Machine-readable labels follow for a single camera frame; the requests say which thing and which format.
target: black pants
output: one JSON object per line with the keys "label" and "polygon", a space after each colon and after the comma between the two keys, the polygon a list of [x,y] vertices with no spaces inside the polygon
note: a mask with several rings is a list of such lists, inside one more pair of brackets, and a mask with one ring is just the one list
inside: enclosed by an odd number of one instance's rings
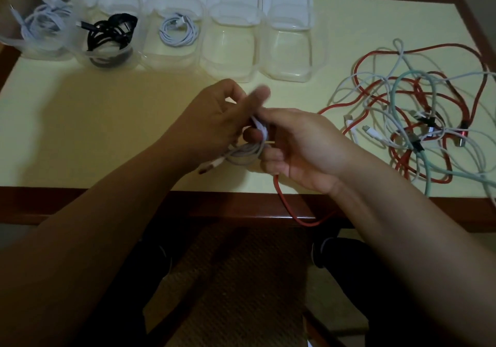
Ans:
{"label": "black pants", "polygon": [[[328,239],[322,250],[326,269],[369,320],[367,347],[423,345],[432,336],[406,291],[368,245]],[[155,243],[143,239],[127,257],[74,345],[145,345],[143,308],[169,270]]]}

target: person's left hand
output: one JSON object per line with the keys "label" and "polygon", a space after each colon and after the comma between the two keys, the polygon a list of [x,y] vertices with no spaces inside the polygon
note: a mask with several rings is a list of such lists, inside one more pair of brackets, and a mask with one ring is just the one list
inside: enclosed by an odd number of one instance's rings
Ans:
{"label": "person's left hand", "polygon": [[[195,97],[157,143],[165,150],[177,150],[193,170],[219,158],[229,144],[237,142],[243,128],[252,125],[250,117],[269,96],[267,86],[246,95],[231,79],[217,82]],[[236,104],[227,101],[228,97]]]}

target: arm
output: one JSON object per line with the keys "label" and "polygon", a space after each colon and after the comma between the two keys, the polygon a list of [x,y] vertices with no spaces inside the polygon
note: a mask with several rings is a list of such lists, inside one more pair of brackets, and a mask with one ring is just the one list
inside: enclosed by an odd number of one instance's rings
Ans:
{"label": "arm", "polygon": [[471,344],[496,343],[492,252],[325,117],[259,114],[276,126],[276,147],[263,153],[266,172],[329,194],[434,319]]}
{"label": "arm", "polygon": [[71,341],[171,187],[225,152],[268,93],[245,96],[229,80],[206,88],[156,143],[0,253],[1,345]]}

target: person's right hand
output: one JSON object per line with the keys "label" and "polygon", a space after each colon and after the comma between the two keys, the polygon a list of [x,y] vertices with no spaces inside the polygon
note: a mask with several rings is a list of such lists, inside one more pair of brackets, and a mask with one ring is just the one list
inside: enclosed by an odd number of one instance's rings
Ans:
{"label": "person's right hand", "polygon": [[[275,141],[262,153],[262,169],[284,174],[307,189],[331,193],[345,167],[361,154],[324,116],[284,108],[261,108],[257,115],[270,125],[269,140]],[[261,138],[253,128],[244,136],[250,142]]]}

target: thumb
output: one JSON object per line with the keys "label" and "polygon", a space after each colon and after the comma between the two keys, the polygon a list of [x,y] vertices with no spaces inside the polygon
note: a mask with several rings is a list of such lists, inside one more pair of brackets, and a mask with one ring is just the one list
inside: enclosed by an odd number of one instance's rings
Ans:
{"label": "thumb", "polygon": [[270,88],[267,86],[258,86],[248,96],[240,99],[234,108],[231,108],[227,114],[231,121],[245,124],[258,109],[263,105],[265,100],[269,99]]}
{"label": "thumb", "polygon": [[257,116],[267,124],[292,132],[301,113],[301,110],[295,108],[260,108]]}

